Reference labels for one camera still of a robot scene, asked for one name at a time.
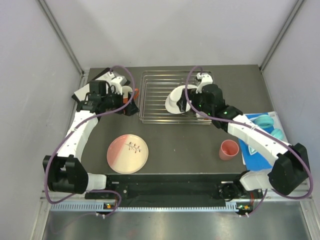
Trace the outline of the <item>white blue-rimmed plate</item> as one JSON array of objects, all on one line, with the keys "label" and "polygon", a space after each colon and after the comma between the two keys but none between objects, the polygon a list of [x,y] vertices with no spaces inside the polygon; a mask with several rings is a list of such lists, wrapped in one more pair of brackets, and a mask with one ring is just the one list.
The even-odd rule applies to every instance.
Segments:
[{"label": "white blue-rimmed plate", "polygon": [[177,106],[177,101],[181,97],[182,89],[185,88],[185,85],[180,85],[174,88],[170,94],[167,96],[165,100],[165,109],[170,114],[183,114],[184,112],[180,112]]}]

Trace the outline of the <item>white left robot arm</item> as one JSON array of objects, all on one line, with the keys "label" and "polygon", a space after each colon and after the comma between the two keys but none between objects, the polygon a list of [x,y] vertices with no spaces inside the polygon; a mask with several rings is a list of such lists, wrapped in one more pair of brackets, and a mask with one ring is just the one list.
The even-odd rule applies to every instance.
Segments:
[{"label": "white left robot arm", "polygon": [[106,175],[88,173],[81,164],[81,157],[102,114],[131,116],[138,112],[135,102],[128,101],[131,95],[124,94],[123,87],[128,84],[129,81],[123,76],[92,80],[73,94],[77,106],[66,139],[55,153],[45,156],[42,162],[50,191],[83,194],[96,190],[105,199],[113,194],[114,187],[107,182]]}]

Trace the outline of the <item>orange mug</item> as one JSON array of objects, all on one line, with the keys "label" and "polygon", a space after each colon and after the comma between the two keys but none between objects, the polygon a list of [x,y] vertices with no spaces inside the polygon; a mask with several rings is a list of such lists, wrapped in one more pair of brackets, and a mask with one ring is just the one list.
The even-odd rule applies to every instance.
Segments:
[{"label": "orange mug", "polygon": [[139,89],[135,88],[132,89],[130,86],[125,85],[122,87],[122,93],[123,93],[123,101],[127,102],[129,100],[129,94],[133,96],[133,99],[136,100],[139,96]]}]

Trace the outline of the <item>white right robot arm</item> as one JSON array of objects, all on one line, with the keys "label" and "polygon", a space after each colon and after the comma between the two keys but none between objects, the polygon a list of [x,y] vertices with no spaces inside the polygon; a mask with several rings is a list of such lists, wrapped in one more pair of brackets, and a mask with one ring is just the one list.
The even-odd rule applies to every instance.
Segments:
[{"label": "white right robot arm", "polygon": [[257,189],[273,189],[288,198],[305,180],[309,180],[305,196],[311,194],[314,181],[306,147],[300,143],[291,145],[260,128],[239,109],[226,104],[222,90],[216,84],[207,84],[202,90],[195,85],[179,86],[170,93],[168,102],[177,114],[193,110],[211,120],[218,129],[245,142],[267,160],[270,168],[247,170],[241,174],[233,185],[237,197],[245,198]]}]

